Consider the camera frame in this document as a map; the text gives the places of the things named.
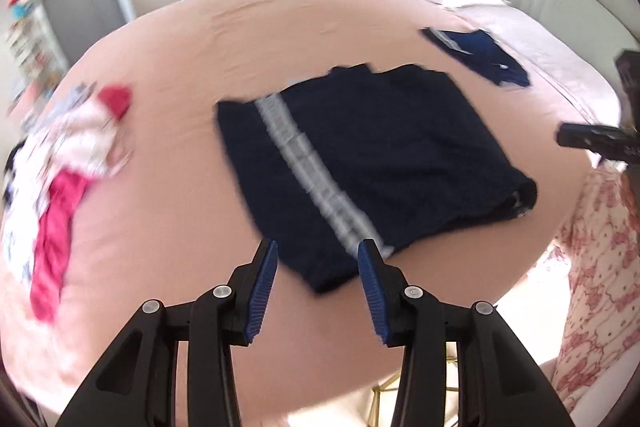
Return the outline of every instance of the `navy blue garment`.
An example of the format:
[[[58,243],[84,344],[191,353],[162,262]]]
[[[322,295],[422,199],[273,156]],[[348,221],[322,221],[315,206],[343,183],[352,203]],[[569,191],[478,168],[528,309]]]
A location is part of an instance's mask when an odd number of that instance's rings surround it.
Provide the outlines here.
[[[527,71],[505,52],[486,32],[457,33],[425,28],[422,34],[467,68],[492,81],[496,86],[510,82],[529,87]]]
[[[317,293],[356,275],[353,245],[368,227],[391,253],[437,232],[521,216],[536,201],[535,182],[510,165],[445,73],[414,64],[377,74],[334,68],[216,108],[257,228]]]

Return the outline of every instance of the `pink bed sheet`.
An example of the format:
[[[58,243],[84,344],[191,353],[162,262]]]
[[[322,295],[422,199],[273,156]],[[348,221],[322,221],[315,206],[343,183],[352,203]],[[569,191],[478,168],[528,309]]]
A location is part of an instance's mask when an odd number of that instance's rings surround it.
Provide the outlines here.
[[[124,125],[134,155],[82,202],[55,324],[37,322],[27,291],[0,262],[0,336],[8,374],[62,411],[130,315],[150,298],[172,305],[226,282],[259,236],[213,125],[223,97],[255,98],[335,65],[377,70],[415,62],[446,71],[513,164],[538,182],[516,221],[416,242],[392,259],[443,301],[496,301],[538,259],[577,201],[590,163],[554,131],[579,113],[529,69],[532,89],[499,88],[418,34],[468,23],[424,0],[184,0],[107,36],[72,68],[79,82],[132,86]],[[399,367],[373,332],[359,281],[316,297],[281,267],[262,333],[233,349],[246,423],[346,393]],[[186,424],[184,352],[178,425]]]

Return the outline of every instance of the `pink floral pattern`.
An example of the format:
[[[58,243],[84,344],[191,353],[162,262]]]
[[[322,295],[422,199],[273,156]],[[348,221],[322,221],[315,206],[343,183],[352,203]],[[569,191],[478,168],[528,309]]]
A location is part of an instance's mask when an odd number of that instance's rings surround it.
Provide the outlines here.
[[[571,261],[571,302],[552,385],[569,411],[640,341],[640,218],[627,177],[592,171],[575,212],[554,240]]]

